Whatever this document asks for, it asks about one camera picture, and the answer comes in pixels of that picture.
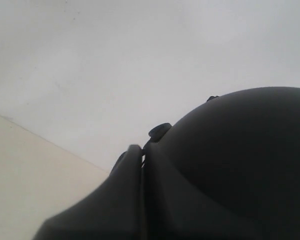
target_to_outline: black device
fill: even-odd
[[[300,240],[300,88],[210,97],[149,136],[34,240]]]

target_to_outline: white ceiling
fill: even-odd
[[[0,0],[0,115],[104,170],[263,86],[300,87],[300,0]]]

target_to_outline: beige wall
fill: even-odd
[[[0,240],[30,240],[46,218],[84,198],[107,175],[0,117]]]

